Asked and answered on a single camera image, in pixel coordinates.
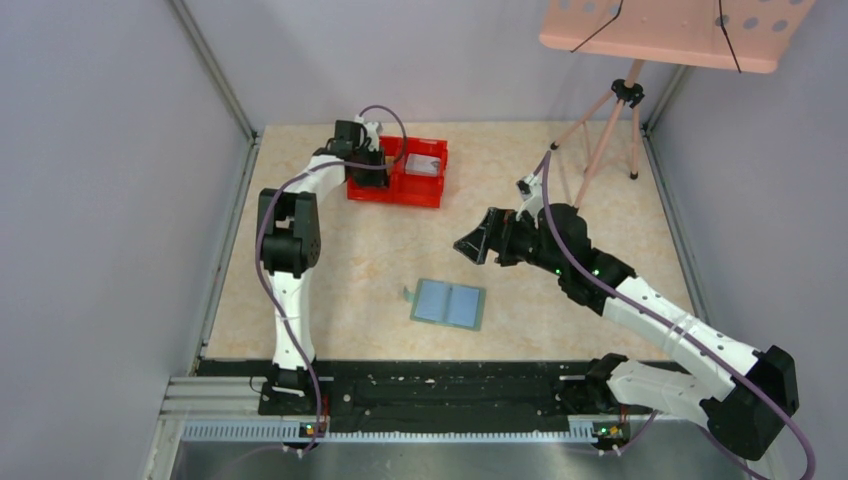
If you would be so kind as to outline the green card holder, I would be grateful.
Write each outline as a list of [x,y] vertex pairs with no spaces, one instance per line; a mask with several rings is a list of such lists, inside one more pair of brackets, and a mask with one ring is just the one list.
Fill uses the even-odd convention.
[[486,290],[440,280],[420,278],[414,288],[404,287],[403,299],[411,305],[412,321],[479,331]]

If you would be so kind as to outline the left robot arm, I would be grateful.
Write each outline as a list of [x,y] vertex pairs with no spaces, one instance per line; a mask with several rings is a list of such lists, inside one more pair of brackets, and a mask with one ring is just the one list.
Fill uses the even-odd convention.
[[319,206],[354,170],[386,172],[381,133],[380,123],[361,115],[338,120],[334,135],[312,154],[301,172],[278,189],[260,192],[255,267],[275,314],[269,379],[275,393],[305,397],[317,384],[309,288],[322,249]]

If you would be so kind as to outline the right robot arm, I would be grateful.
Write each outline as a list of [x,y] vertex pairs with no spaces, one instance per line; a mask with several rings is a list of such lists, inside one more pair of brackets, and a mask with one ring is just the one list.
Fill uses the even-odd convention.
[[454,242],[475,264],[495,252],[502,266],[526,263],[556,275],[560,289],[661,348],[682,372],[604,356],[590,374],[600,403],[663,410],[706,429],[733,454],[759,460],[799,408],[794,358],[773,345],[760,351],[704,324],[654,290],[635,270],[594,247],[577,210],[554,204],[536,216],[490,208]]

